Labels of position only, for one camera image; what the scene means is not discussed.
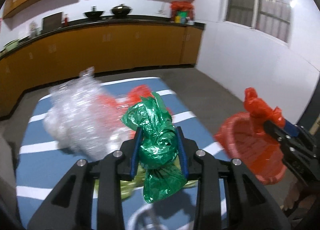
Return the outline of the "person's hand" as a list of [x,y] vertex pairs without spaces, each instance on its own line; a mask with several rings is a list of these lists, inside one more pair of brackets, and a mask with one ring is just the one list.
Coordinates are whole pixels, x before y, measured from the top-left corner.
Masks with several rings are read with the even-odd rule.
[[[286,211],[288,209],[292,209],[294,207],[295,202],[298,201],[300,196],[302,195],[302,191],[306,190],[307,187],[298,181],[296,178],[290,184],[289,192],[284,200],[283,210]],[[310,190],[310,195],[300,201],[298,207],[309,210],[313,203],[315,202],[317,196],[319,196],[319,186]]]

